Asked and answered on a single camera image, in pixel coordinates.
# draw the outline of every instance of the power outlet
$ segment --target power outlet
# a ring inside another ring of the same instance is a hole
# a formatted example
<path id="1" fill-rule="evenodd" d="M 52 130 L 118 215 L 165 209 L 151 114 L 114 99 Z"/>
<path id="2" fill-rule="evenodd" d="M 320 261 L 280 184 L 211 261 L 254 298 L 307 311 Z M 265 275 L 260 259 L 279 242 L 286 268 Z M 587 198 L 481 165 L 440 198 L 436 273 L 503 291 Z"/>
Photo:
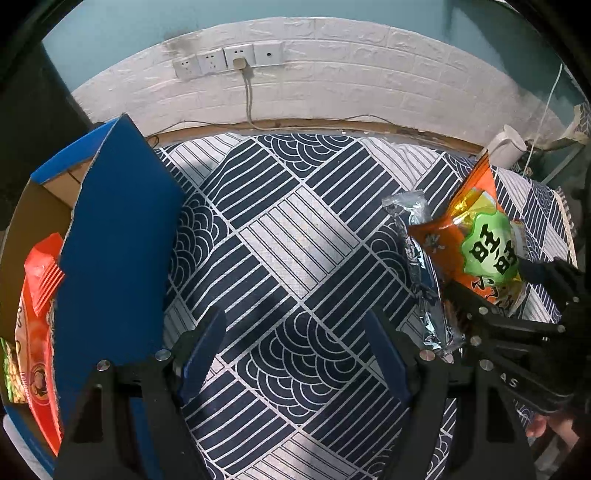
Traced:
<path id="1" fill-rule="evenodd" d="M 204 75 L 208 73 L 223 72 L 228 69 L 226 57 L 221 48 L 198 54 L 197 59 Z"/>
<path id="2" fill-rule="evenodd" d="M 193 80 L 203 75 L 196 55 L 173 60 L 173 67 L 179 80 Z"/>
<path id="3" fill-rule="evenodd" d="M 252 43 L 246 45 L 235 45 L 234 47 L 226 47 L 223 49 L 223 52 L 226 54 L 226 62 L 228 63 L 228 67 L 232 68 L 234 65 L 234 59 L 239 59 L 243 57 L 251 67 L 256 65 L 255 63 L 255 50 L 252 47 Z"/>
<path id="4" fill-rule="evenodd" d="M 282 41 L 264 41 L 254 44 L 256 64 L 281 65 L 285 63 Z"/>

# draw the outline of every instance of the red snack package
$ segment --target red snack package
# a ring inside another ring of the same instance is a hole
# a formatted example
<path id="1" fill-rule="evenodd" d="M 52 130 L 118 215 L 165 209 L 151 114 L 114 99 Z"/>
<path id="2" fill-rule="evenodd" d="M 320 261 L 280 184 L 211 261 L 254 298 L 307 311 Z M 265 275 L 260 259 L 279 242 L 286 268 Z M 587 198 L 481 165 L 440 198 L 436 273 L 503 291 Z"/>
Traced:
<path id="1" fill-rule="evenodd" d="M 47 314 L 51 306 L 50 300 L 64 278 L 56 263 L 62 244 L 59 233 L 53 233 L 35 245 L 25 260 L 25 281 L 14 332 L 18 366 L 27 403 L 56 455 L 60 448 L 61 434 L 55 395 L 50 399 L 48 393 L 49 387 L 53 385 L 50 378 L 53 372 Z"/>

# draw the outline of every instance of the electrical cord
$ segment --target electrical cord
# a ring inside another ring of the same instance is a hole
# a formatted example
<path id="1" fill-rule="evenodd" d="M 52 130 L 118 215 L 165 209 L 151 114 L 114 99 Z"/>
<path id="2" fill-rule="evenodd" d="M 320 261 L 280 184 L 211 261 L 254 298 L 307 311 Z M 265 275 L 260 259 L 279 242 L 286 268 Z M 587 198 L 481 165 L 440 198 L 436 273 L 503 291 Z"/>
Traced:
<path id="1" fill-rule="evenodd" d="M 252 120 L 252 101 L 253 101 L 252 83 L 245 73 L 245 66 L 243 66 L 242 68 L 235 68 L 235 70 L 240 70 L 240 73 L 241 73 L 242 78 L 244 80 L 244 88 L 245 88 L 245 94 L 246 94 L 246 122 L 248 123 L 248 125 L 253 127 L 253 129 L 258 130 L 258 131 L 262 131 L 262 132 L 272 132 L 272 131 L 278 131 L 278 130 L 283 130 L 283 131 L 295 130 L 295 131 L 308 131 L 309 132 L 310 130 L 315 129 L 315 128 L 330 128 L 327 125 L 310 125 L 309 127 L 271 127 L 271 128 L 263 128 L 263 127 L 259 127 L 259 126 L 255 125 L 254 121 Z M 400 127 L 400 125 L 395 124 L 394 122 L 388 120 L 387 118 L 384 118 L 384 117 L 381 117 L 378 115 L 373 115 L 371 113 L 362 113 L 359 115 L 351 115 L 351 116 L 347 116 L 344 118 L 336 118 L 334 120 L 337 122 L 341 122 L 341 121 L 347 121 L 347 120 L 353 120 L 356 118 L 361 118 L 364 116 L 369 117 L 369 118 L 376 118 L 376 119 L 381 120 L 382 122 L 385 122 L 385 123 L 392 125 L 393 127 L 396 127 L 396 128 Z M 228 126 L 228 124 L 215 124 L 215 123 L 211 123 L 211 122 L 205 122 L 202 120 L 180 120 L 178 122 L 175 122 L 175 123 L 163 128 L 162 130 L 159 130 L 159 131 L 147 136 L 146 140 L 149 141 L 149 140 L 155 138 L 156 143 L 152 146 L 152 148 L 155 148 L 160 144 L 159 135 L 161 133 L 166 132 L 166 130 L 169 130 L 170 128 L 176 127 L 177 125 L 185 124 L 185 123 L 209 125 L 211 127 L 227 127 Z"/>
<path id="2" fill-rule="evenodd" d="M 542 124 L 544 123 L 544 119 L 546 118 L 546 113 L 548 112 L 548 107 L 550 106 L 550 99 L 554 94 L 554 89 L 556 85 L 558 85 L 558 80 L 560 80 L 560 74 L 562 73 L 562 63 L 560 64 L 560 68 L 558 69 L 558 75 L 556 80 L 554 81 L 554 85 L 552 85 L 552 89 L 550 90 L 550 94 L 548 95 L 548 101 L 546 102 L 546 107 L 544 108 L 544 113 L 542 114 L 542 118 L 540 119 L 540 124 L 538 125 L 538 130 L 535 133 L 534 141 L 531 144 L 530 154 L 527 157 L 527 162 L 525 162 L 525 167 L 523 169 L 523 175 L 525 176 L 525 172 L 527 171 L 527 167 L 530 166 L 531 156 L 534 153 L 534 147 L 540 137 L 540 130 L 542 130 Z"/>

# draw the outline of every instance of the patterned tablecloth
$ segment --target patterned tablecloth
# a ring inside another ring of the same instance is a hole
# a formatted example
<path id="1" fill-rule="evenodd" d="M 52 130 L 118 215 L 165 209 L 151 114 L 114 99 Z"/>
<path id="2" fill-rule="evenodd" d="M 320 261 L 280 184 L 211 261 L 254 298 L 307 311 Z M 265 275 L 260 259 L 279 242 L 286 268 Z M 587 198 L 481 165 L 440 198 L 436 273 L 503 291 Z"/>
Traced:
<path id="1" fill-rule="evenodd" d="M 187 424 L 220 479 L 370 479 L 403 424 L 363 334 L 378 305 L 421 340 L 407 266 L 381 198 L 420 188 L 435 213 L 473 161 L 377 138 L 222 134 L 157 154 L 187 194 L 171 257 L 164 344 L 211 304 L 229 327 Z M 534 260 L 574 258 L 560 197 L 493 169 Z M 555 322 L 540 287 L 521 317 Z M 452 438 L 449 402 L 427 478 Z M 529 412 L 522 410 L 527 417 Z"/>

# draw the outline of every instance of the white brick wall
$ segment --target white brick wall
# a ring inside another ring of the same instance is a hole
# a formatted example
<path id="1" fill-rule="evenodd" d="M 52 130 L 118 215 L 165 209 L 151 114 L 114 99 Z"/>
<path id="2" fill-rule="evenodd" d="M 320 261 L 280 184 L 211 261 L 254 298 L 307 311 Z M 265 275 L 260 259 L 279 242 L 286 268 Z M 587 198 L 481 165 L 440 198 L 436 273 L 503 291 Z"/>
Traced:
<path id="1" fill-rule="evenodd" d="M 243 122 L 240 73 L 182 82 L 172 60 L 264 40 L 284 40 L 286 64 L 254 68 L 254 119 L 370 113 L 486 144 L 505 123 L 532 137 L 544 109 L 532 93 L 465 51 L 414 32 L 341 18 L 264 18 L 181 35 L 120 61 L 73 96 L 92 121 L 126 112 L 145 135 L 183 120 Z M 548 112 L 543 135 L 557 138 L 563 131 Z"/>

